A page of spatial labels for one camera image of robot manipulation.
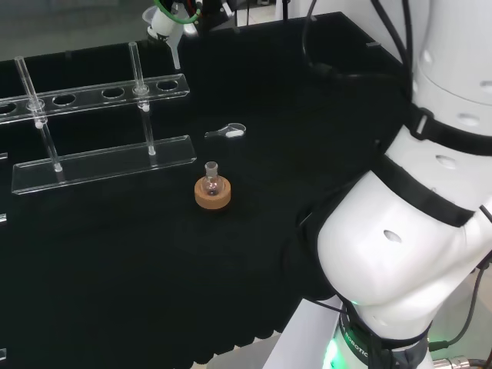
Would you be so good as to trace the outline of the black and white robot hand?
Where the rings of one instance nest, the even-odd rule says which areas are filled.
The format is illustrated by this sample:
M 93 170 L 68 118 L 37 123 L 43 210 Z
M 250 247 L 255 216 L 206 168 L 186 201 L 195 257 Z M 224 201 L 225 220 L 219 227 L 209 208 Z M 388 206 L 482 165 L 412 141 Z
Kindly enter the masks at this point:
M 203 12 L 203 1 L 154 1 L 142 18 L 148 23 L 148 37 L 166 42 L 173 34 L 196 29 Z

